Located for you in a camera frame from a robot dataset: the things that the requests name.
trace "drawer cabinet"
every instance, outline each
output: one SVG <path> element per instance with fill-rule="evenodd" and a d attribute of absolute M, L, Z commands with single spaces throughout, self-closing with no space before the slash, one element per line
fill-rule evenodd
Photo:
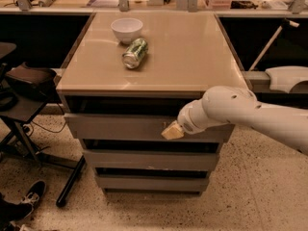
<path fill-rule="evenodd" d="M 192 100 L 67 96 L 65 120 L 104 191 L 202 193 L 233 125 L 167 141 L 161 133 Z"/>
<path fill-rule="evenodd" d="M 123 66 L 127 45 L 110 27 L 122 17 L 143 23 L 148 51 L 136 69 Z M 174 141 L 161 133 L 214 86 L 247 89 L 214 13 L 110 10 L 95 14 L 57 91 L 100 188 L 202 193 L 234 126 Z"/>

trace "white bowl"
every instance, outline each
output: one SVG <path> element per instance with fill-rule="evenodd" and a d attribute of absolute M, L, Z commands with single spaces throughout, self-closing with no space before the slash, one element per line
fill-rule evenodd
<path fill-rule="evenodd" d="M 142 26 L 143 23 L 135 18 L 117 19 L 111 25 L 115 37 L 125 44 L 140 37 Z"/>

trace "black shoe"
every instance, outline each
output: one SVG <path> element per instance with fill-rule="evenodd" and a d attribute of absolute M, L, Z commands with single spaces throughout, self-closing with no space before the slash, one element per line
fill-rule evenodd
<path fill-rule="evenodd" d="M 3 231 L 15 231 L 15 227 L 11 223 L 8 223 L 8 225 L 4 227 Z"/>
<path fill-rule="evenodd" d="M 35 207 L 38 204 L 41 197 L 44 195 L 45 190 L 46 190 L 45 182 L 42 180 L 38 180 L 31 186 L 30 190 L 20 201 L 20 204 L 31 204 L 33 207 Z"/>

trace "drawer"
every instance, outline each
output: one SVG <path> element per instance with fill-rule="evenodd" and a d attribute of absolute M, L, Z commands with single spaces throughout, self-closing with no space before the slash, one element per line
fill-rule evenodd
<path fill-rule="evenodd" d="M 75 114 L 177 116 L 187 103 L 202 93 L 129 92 L 101 95 L 66 95 L 66 106 Z"/>
<path fill-rule="evenodd" d="M 91 140 L 165 141 L 161 133 L 176 118 L 160 115 L 93 115 L 65 114 L 74 138 Z M 178 141 L 226 142 L 233 125 L 207 129 L 196 135 L 186 134 Z"/>
<path fill-rule="evenodd" d="M 128 176 L 96 175 L 96 183 L 103 190 L 144 190 L 172 192 L 204 192 L 209 184 L 208 177 L 175 177 L 175 176 Z"/>
<path fill-rule="evenodd" d="M 84 150 L 87 164 L 91 167 L 141 168 L 169 170 L 212 171 L 218 163 L 217 154 L 190 152 L 149 152 L 149 151 L 113 151 Z"/>

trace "black cable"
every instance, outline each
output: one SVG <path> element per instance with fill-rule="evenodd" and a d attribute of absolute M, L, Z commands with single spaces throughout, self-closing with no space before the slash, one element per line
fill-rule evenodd
<path fill-rule="evenodd" d="M 13 3 L 10 3 L 10 4 L 5 4 L 3 7 L 7 7 L 7 6 L 9 6 L 9 5 L 15 5 L 15 6 L 16 6 L 16 3 L 13 2 Z"/>
<path fill-rule="evenodd" d="M 62 111 L 62 114 L 64 115 L 64 110 L 61 108 L 60 104 L 57 103 L 57 105 L 58 105 L 58 107 L 60 108 L 60 110 Z M 47 129 L 47 128 L 45 128 L 45 127 L 43 127 L 43 126 L 37 124 L 37 123 L 34 122 L 34 121 L 31 121 L 31 122 L 32 122 L 33 124 L 37 125 L 37 127 L 40 127 L 41 129 L 43 129 L 43 130 L 45 130 L 45 131 L 47 131 L 47 132 L 53 133 L 53 134 L 59 134 L 59 133 L 61 133 L 61 132 L 63 131 L 63 129 L 65 128 L 65 126 L 66 126 L 66 122 L 65 122 L 64 125 L 63 125 L 63 127 L 62 127 L 59 131 L 52 131 L 52 130 L 50 130 L 50 129 Z"/>
<path fill-rule="evenodd" d="M 65 128 L 65 126 L 66 126 L 66 122 L 65 122 L 64 125 L 63 125 L 63 127 L 62 127 L 59 131 L 52 131 L 52 130 L 49 130 L 49 129 L 47 129 L 47 128 L 45 128 L 45 127 L 43 127 L 43 126 L 37 124 L 37 123 L 34 122 L 34 121 L 31 121 L 31 122 L 32 122 L 33 124 L 37 125 L 37 127 L 40 127 L 41 129 L 43 129 L 43 130 L 45 130 L 45 131 L 47 131 L 47 132 L 53 133 L 53 134 L 59 134 L 59 133 L 61 133 L 61 132 L 63 131 L 63 129 Z"/>

